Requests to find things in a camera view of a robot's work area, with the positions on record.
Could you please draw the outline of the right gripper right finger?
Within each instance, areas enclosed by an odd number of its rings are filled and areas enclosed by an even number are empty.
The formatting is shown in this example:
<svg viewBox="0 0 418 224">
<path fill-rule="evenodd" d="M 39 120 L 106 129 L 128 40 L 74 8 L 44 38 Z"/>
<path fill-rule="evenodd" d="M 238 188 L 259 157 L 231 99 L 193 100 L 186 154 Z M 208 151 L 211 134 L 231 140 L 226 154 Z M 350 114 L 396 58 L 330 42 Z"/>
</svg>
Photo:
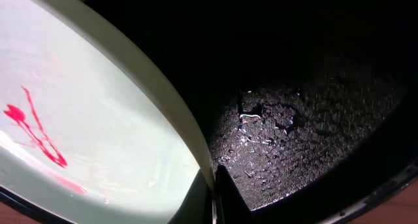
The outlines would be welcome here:
<svg viewBox="0 0 418 224">
<path fill-rule="evenodd" d="M 222 224 L 254 224 L 255 220 L 228 170 L 218 165 L 215 178 L 218 221 Z"/>
</svg>

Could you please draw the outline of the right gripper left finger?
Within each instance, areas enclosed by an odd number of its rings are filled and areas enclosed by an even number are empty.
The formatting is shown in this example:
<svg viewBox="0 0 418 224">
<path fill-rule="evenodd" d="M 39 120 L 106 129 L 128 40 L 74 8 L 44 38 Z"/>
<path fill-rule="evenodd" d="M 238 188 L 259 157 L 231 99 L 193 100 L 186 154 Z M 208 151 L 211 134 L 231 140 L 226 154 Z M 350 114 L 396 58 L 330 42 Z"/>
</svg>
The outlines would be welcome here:
<svg viewBox="0 0 418 224">
<path fill-rule="evenodd" d="M 212 193 L 201 170 L 169 224 L 212 224 Z"/>
</svg>

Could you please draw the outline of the light blue plate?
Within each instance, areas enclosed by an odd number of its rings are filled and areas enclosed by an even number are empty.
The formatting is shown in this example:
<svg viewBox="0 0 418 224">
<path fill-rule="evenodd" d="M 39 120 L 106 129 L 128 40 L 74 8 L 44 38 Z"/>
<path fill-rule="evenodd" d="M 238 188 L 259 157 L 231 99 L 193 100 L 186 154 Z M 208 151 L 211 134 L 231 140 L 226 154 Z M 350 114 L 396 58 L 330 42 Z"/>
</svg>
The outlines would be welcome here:
<svg viewBox="0 0 418 224">
<path fill-rule="evenodd" d="M 79 0 L 1 0 L 1 201 L 41 223 L 169 223 L 208 148 L 158 67 Z"/>
</svg>

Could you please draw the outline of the black round serving tray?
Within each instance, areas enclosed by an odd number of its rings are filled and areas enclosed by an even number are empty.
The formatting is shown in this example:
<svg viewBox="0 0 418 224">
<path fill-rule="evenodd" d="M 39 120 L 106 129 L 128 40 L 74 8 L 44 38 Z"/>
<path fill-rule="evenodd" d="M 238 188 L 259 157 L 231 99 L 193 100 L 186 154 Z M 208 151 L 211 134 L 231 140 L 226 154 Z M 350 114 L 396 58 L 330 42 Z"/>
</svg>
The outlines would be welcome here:
<svg viewBox="0 0 418 224">
<path fill-rule="evenodd" d="M 158 67 L 255 223 L 345 223 L 417 181 L 417 0 L 79 0 Z"/>
</svg>

